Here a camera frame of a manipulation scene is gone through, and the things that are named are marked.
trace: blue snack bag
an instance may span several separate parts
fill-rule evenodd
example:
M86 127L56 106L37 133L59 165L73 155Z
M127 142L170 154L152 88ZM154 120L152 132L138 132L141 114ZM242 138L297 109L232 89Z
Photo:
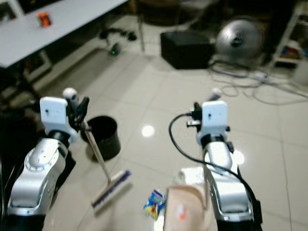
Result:
M146 214L157 220L159 212L165 207L165 196L158 190L153 190L147 204L143 207Z

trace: white tile floor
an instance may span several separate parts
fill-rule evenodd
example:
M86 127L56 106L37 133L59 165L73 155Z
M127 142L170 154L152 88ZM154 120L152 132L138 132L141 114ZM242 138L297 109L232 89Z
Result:
M115 25L137 26L129 16ZM173 147L168 124L194 101L204 100L214 86L224 86L212 81L205 70L177 71L159 56L159 34L169 29L145 25L145 54L138 41L127 44L116 58L94 51L44 92L60 96L63 88L74 87L82 96L91 97L88 118L113 116L122 149L107 163L108 168L113 174L121 169L132 172L126 190L94 216L90 201L106 178L79 140L71 146L77 165L59 191L44 230L156 230L154 221L143 215L143 204L154 188L164 191L182 167L195 165ZM296 98L272 88L261 89L258 96L273 103ZM242 94L223 100L229 105L229 139L245 157L242 175L262 203L263 230L308 231L308 103L267 105ZM186 129L184 122L174 128L176 139L188 153L198 156L195 131ZM146 125L155 128L150 138L141 132Z

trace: orange object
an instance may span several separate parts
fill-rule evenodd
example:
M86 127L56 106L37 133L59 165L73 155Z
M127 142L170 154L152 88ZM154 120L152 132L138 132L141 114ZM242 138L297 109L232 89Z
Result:
M48 12L38 13L38 18L40 19L40 22L41 22L43 27L48 27L48 26L51 25L51 20L49 18Z

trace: black box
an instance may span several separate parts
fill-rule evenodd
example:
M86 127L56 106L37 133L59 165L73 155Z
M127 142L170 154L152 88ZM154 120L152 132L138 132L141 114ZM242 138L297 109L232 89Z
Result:
M214 46L194 31L171 31L160 34L162 57L176 69L205 69Z

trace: black trash can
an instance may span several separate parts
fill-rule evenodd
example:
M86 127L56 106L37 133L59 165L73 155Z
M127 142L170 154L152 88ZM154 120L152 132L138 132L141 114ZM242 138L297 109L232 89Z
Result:
M99 147L103 159L110 160L121 151L121 144L117 135L117 123L109 116L99 116L88 121L92 127L92 134ZM89 142L85 132L81 132L85 142Z

